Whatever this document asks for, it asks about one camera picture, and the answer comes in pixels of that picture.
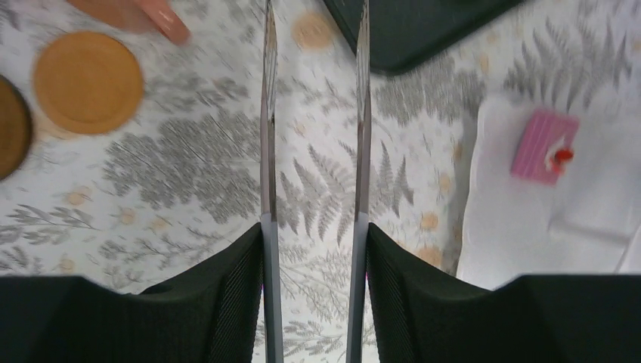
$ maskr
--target orange coaster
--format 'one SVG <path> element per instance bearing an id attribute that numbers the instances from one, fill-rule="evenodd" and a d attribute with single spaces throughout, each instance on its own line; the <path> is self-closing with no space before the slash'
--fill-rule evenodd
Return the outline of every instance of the orange coaster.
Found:
<path id="1" fill-rule="evenodd" d="M 323 49 L 334 41 L 334 29 L 319 13 L 302 15 L 292 26 L 294 42 L 302 49 Z"/>
<path id="2" fill-rule="evenodd" d="M 32 136 L 25 100 L 9 81 L 0 77 L 0 180 L 24 161 Z"/>
<path id="3" fill-rule="evenodd" d="M 53 41 L 36 62 L 33 83 L 49 119 L 78 134 L 118 129 L 134 115 L 144 92 L 134 55 L 117 40 L 93 32 Z"/>

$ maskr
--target white floral tablecloth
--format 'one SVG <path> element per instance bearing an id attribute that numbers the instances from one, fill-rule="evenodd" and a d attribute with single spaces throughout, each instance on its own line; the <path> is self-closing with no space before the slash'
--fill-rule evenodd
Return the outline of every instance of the white floral tablecloth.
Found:
<path id="1" fill-rule="evenodd" d="M 37 124 L 28 160 L 0 182 L 1 273 L 82 274 L 139 292 L 259 220 L 263 3 L 173 3 L 194 32 L 184 48 L 115 31 L 61 0 L 0 0 L 0 73 L 28 97 Z M 279 0 L 274 9 L 286 361 L 337 362 L 355 192 L 354 56 L 318 0 Z M 35 55 L 78 29 L 124 42 L 147 81 L 138 115 L 109 135 L 58 129 L 34 101 Z M 640 0 L 537 0 L 412 73 L 374 77 L 373 220 L 454 273 L 484 95 L 507 88 L 604 122 L 639 114 L 639 50 Z M 366 308 L 364 361 L 374 362 Z M 254 361 L 265 361 L 263 351 L 259 330 Z"/>

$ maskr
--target table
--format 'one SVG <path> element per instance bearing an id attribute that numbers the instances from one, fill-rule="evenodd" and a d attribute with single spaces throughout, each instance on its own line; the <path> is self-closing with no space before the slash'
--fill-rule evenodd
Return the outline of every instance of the table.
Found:
<path id="1" fill-rule="evenodd" d="M 176 48 L 62 1 L 0 3 L 0 73 L 31 101 L 36 142 L 0 183 L 0 272 L 82 274 L 139 292 L 224 249 L 259 220 L 262 2 L 174 0 L 194 32 Z M 373 77 L 372 219 L 405 249 L 457 267 L 475 140 L 490 92 L 557 110 L 639 114 L 640 0 L 538 0 L 418 70 Z M 344 359 L 355 192 L 355 61 L 318 0 L 274 3 L 277 170 L 286 361 Z M 94 29 L 146 79 L 137 116 L 109 135 L 54 126 L 34 102 L 35 54 Z M 262 318 L 254 361 L 264 360 Z M 366 303 L 364 361 L 377 361 Z"/>

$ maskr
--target pink eraser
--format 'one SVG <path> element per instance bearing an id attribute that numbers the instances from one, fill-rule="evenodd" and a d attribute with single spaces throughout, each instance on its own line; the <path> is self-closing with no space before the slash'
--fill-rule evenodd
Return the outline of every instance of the pink eraser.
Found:
<path id="1" fill-rule="evenodd" d="M 534 112 L 512 163 L 512 176 L 555 185 L 559 173 L 551 167 L 550 158 L 558 150 L 571 149 L 578 128 L 576 117 L 548 110 Z"/>

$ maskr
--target black tray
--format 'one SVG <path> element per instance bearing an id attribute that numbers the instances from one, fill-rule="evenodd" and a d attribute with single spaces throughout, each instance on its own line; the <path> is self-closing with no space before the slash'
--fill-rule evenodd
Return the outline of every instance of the black tray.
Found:
<path id="1" fill-rule="evenodd" d="M 362 0 L 324 0 L 356 52 Z M 435 56 L 524 0 L 370 0 L 370 67 L 397 75 Z"/>

